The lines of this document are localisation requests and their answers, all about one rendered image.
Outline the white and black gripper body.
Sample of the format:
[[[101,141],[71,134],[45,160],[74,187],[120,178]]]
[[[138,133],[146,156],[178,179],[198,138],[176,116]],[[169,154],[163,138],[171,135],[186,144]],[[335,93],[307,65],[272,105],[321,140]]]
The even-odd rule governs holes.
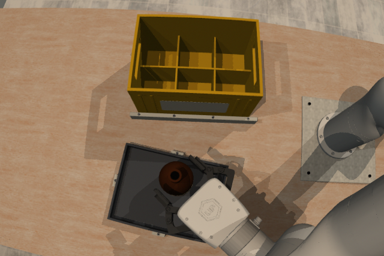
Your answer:
[[[249,215],[217,178],[209,179],[178,210],[179,219],[215,249],[222,247],[249,220]]]

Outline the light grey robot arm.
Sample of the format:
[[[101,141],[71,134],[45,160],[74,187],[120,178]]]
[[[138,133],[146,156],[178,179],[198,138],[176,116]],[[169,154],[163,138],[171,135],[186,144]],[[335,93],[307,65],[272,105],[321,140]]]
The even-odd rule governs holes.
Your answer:
[[[321,149],[336,159],[383,134],[384,77],[317,127]],[[221,249],[228,256],[384,256],[384,175],[339,202],[316,227],[296,224],[277,242],[259,228],[261,222],[249,219]]]

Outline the yellow divided crate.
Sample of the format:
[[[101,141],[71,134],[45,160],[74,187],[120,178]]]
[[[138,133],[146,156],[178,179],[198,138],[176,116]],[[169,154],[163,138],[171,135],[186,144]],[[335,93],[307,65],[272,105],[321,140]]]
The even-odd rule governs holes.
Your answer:
[[[249,117],[263,97],[259,20],[138,14],[127,91],[141,113]]]

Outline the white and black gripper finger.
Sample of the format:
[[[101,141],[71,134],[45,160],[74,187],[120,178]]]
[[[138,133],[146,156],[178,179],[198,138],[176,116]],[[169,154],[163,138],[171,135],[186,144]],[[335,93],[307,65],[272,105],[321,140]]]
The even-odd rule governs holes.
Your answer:
[[[154,192],[157,194],[155,198],[165,207],[166,211],[166,225],[169,234],[178,234],[190,229],[186,225],[175,227],[173,224],[173,214],[178,214],[180,207],[173,207],[172,203],[156,188]]]
[[[225,186],[231,190],[232,183],[233,183],[233,178],[235,175],[235,171],[229,168],[223,168],[223,167],[210,167],[207,166],[200,158],[198,157],[193,157],[190,155],[189,157],[190,162],[197,167],[203,174],[207,175],[207,179],[212,179],[214,178],[214,175],[216,174],[222,174],[227,176],[226,184]]]

